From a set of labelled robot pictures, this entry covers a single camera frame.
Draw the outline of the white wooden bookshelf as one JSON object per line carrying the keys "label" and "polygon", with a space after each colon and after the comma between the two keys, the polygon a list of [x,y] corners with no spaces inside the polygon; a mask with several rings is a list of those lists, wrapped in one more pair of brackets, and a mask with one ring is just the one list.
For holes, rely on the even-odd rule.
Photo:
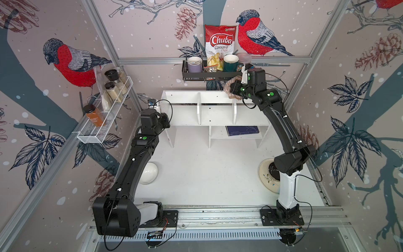
{"label": "white wooden bookshelf", "polygon": [[[164,91],[156,106],[166,113],[171,127],[165,130],[171,147],[174,147],[178,127],[204,127],[208,129],[208,147],[212,139],[254,139],[259,148],[271,123],[258,109],[248,109],[242,101],[230,99],[223,91]],[[229,136],[226,127],[256,126],[256,134]]]}

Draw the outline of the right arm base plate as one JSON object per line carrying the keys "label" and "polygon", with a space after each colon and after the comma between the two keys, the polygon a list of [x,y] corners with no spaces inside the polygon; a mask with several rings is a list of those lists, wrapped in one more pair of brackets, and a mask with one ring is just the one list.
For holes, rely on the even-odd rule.
{"label": "right arm base plate", "polygon": [[300,210],[281,213],[277,209],[260,209],[260,219],[263,226],[304,226],[305,222]]}

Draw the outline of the beige striped knitted cloth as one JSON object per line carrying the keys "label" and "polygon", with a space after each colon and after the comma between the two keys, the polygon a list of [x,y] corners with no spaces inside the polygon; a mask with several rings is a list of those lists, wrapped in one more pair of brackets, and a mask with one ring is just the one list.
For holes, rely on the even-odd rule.
{"label": "beige striped knitted cloth", "polygon": [[242,87],[241,81],[242,77],[236,76],[225,83],[224,92],[228,95],[229,99],[242,100],[242,96],[239,95]]}

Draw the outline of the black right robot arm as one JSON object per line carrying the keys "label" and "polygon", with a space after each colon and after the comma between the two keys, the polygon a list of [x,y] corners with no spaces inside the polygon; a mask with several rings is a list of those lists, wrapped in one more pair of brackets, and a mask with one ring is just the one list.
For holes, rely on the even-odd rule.
{"label": "black right robot arm", "polygon": [[242,81],[230,85],[230,93],[251,99],[256,107],[269,119],[283,147],[284,154],[274,158],[280,173],[280,191],[276,216],[282,223],[299,214],[295,198],[298,178],[303,165],[315,152],[298,134],[283,105],[281,94],[268,89],[266,72],[247,64],[242,67]]}

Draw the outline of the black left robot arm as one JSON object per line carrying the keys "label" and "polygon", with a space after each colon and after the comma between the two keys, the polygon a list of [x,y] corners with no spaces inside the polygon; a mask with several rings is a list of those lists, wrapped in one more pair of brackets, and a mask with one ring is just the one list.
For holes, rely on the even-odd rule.
{"label": "black left robot arm", "polygon": [[141,112],[141,125],[133,137],[129,157],[105,197],[95,199],[92,210],[99,235],[133,237],[141,225],[162,220],[160,202],[134,204],[136,188],[159,143],[159,134],[170,127],[167,114],[155,109]]}

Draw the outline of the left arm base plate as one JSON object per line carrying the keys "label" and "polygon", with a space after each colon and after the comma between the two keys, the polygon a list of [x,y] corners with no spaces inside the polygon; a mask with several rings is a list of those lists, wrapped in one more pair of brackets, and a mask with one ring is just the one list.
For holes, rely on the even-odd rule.
{"label": "left arm base plate", "polygon": [[142,224],[140,228],[177,227],[178,210],[164,210],[161,217]]}

